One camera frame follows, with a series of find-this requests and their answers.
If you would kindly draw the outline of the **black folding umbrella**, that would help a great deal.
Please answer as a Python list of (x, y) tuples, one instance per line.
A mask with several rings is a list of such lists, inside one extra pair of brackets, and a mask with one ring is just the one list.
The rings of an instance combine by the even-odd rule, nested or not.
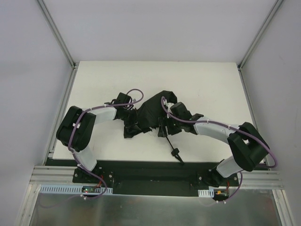
[(161, 98), (165, 97), (170, 103), (176, 104), (178, 102), (177, 96), (172, 91), (163, 90), (155, 94), (150, 99), (146, 100), (140, 108), (136, 109), (133, 105), (121, 107), (119, 109), (118, 116), (116, 119), (124, 121), (127, 110), (136, 109), (138, 114), (138, 127), (137, 128), (125, 128), (123, 136), (124, 138), (133, 138), (140, 133), (147, 133), (152, 131), (152, 129), (158, 129), (158, 118), (167, 117), (161, 106)]

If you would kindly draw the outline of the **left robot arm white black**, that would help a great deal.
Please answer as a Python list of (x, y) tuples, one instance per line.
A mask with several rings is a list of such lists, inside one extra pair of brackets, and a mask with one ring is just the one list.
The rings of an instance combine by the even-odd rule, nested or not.
[(120, 114), (127, 113), (143, 97), (135, 100), (129, 93), (119, 93), (116, 99), (101, 106), (88, 109), (71, 106), (59, 125), (56, 139), (68, 148), (80, 168), (92, 171), (97, 164), (89, 147), (94, 126), (119, 119)]

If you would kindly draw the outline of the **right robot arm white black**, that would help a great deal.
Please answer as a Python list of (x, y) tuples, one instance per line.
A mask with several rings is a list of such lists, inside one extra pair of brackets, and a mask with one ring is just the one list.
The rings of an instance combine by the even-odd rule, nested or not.
[(231, 157), (221, 160), (203, 176), (208, 186), (219, 187), (231, 175), (243, 170), (251, 172), (269, 154), (269, 147), (250, 123), (228, 125), (213, 121), (202, 114), (191, 115), (182, 102), (169, 103), (164, 97), (161, 105), (166, 116), (161, 119), (163, 135), (187, 132), (207, 136), (229, 145)]

